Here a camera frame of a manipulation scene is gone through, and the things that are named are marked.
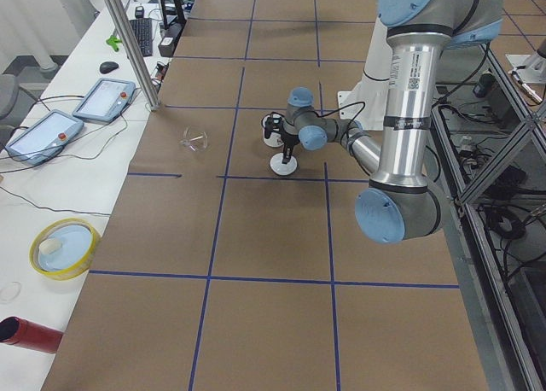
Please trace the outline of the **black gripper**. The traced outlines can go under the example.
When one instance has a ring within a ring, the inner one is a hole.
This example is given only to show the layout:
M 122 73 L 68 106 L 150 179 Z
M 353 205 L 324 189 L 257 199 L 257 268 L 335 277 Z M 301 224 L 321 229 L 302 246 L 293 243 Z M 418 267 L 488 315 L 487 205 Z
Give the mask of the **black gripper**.
M 300 143 L 299 135 L 291 133 L 285 128 L 284 124 L 281 124 L 279 133 L 281 134 L 283 145 L 286 147 L 282 151 L 282 164 L 287 164 L 290 161 L 290 149 L 293 149 Z

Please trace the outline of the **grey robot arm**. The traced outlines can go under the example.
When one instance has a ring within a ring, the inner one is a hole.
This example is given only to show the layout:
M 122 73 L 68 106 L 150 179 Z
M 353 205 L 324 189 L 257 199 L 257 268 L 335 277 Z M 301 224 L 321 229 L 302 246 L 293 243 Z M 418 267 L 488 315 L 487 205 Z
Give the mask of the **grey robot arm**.
M 311 92 L 298 87 L 288 97 L 285 115 L 264 126 L 266 135 L 280 135 L 282 162 L 291 160 L 296 145 L 317 150 L 338 143 L 369 173 L 369 186 L 355 204 L 368 238 L 397 243 L 438 231 L 449 203 L 422 165 L 439 59 L 444 50 L 493 40 L 501 30 L 502 2 L 377 0 L 392 52 L 381 142 L 355 120 L 321 116 Z

